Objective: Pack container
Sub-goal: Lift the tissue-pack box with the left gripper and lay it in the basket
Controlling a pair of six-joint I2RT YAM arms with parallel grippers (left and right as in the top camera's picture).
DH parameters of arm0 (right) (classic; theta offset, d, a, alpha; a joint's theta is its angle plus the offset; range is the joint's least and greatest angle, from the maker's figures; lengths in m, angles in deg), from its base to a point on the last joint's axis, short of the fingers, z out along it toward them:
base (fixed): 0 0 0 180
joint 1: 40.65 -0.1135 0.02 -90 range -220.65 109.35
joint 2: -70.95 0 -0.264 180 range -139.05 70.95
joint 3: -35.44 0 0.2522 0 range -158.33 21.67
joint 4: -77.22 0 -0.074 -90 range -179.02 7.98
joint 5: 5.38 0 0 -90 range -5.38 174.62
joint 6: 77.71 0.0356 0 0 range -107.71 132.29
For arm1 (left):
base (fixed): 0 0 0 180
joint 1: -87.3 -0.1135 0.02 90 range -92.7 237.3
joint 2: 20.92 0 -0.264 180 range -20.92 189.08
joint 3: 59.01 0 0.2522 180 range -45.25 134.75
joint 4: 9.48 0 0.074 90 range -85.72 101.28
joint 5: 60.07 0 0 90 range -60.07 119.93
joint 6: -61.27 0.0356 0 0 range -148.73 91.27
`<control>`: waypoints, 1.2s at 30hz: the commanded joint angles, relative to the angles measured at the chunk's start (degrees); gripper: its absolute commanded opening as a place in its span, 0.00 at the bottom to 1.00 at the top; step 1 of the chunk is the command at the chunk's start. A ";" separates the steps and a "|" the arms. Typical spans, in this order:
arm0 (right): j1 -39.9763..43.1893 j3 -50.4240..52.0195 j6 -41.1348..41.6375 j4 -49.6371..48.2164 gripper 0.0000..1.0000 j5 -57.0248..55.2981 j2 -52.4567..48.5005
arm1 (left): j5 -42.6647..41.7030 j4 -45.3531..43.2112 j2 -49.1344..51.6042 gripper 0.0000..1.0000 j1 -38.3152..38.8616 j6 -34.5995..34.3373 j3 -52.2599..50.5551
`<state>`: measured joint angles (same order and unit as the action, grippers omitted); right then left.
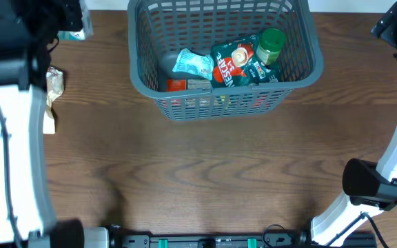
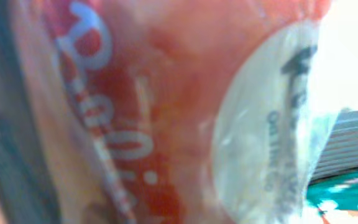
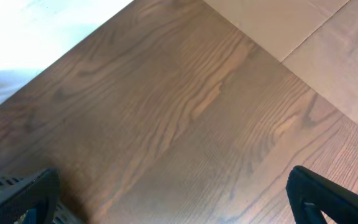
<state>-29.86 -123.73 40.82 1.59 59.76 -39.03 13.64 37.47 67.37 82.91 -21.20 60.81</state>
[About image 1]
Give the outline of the green Nescafe coffee pouch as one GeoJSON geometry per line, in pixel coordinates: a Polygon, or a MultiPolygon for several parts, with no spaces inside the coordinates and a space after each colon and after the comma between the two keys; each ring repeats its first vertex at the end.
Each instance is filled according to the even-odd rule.
{"type": "Polygon", "coordinates": [[[277,62],[265,65],[257,57],[258,42],[259,35],[254,34],[213,45],[210,52],[214,62],[212,87],[239,87],[282,81],[277,62]]]}

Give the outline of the colourful tissue pack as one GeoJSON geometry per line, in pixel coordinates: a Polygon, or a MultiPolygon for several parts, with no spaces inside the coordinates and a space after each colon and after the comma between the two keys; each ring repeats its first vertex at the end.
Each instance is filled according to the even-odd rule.
{"type": "Polygon", "coordinates": [[[93,27],[91,22],[90,11],[87,7],[85,0],[79,0],[81,4],[81,11],[82,11],[82,24],[83,28],[77,32],[71,31],[59,31],[58,37],[63,40],[69,41],[84,41],[89,39],[93,34],[93,27]]]}

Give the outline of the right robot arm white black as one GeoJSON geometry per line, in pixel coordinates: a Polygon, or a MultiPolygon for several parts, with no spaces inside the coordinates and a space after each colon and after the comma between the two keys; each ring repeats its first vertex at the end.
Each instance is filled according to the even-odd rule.
{"type": "MultiPolygon", "coordinates": [[[[397,51],[397,1],[371,29],[397,51]]],[[[342,178],[343,190],[320,215],[315,216],[309,230],[298,243],[306,247],[359,247],[360,239],[351,242],[354,232],[374,216],[397,206],[397,126],[378,162],[357,158],[349,160],[342,178]]]]}

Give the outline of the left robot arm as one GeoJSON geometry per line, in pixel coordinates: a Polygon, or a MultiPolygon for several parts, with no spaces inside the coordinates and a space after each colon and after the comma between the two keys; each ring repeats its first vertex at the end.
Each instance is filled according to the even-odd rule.
{"type": "Polygon", "coordinates": [[[106,228],[56,219],[43,147],[51,51],[90,27],[81,0],[0,0],[0,247],[110,244],[106,228]]]}

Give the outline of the orange snack bar packet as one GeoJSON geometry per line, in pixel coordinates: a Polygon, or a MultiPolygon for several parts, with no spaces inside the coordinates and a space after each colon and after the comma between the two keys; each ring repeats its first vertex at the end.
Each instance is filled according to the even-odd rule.
{"type": "MultiPolygon", "coordinates": [[[[210,81],[206,79],[167,79],[166,92],[177,92],[184,90],[210,90],[212,87],[210,81]]],[[[210,105],[210,98],[200,98],[199,105],[201,107],[210,105]]],[[[181,105],[181,99],[170,99],[171,105],[177,106],[181,105]]],[[[195,107],[196,100],[194,99],[185,99],[186,107],[195,107]]]]}

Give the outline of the light green packet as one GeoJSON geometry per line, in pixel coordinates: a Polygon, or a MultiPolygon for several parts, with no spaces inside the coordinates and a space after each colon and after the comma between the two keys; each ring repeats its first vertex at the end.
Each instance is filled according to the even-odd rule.
{"type": "Polygon", "coordinates": [[[191,52],[187,48],[184,48],[177,56],[176,63],[172,71],[185,72],[211,81],[213,78],[213,69],[214,61],[209,54],[201,56],[191,52]]]}

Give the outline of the green lid seasoning jar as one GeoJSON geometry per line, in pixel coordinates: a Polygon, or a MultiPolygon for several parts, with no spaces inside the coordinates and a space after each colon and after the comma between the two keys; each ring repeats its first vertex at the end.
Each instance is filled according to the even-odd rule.
{"type": "Polygon", "coordinates": [[[268,28],[260,36],[256,55],[265,65],[271,65],[278,59],[285,42],[286,36],[282,31],[268,28]]]}

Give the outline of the beige paper snack bag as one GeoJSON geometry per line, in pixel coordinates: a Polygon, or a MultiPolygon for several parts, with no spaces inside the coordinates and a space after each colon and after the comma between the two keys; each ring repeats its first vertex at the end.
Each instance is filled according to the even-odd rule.
{"type": "Polygon", "coordinates": [[[43,133],[54,134],[56,132],[55,119],[52,112],[52,104],[64,93],[63,73],[50,66],[46,73],[47,79],[47,99],[43,120],[43,133]]]}

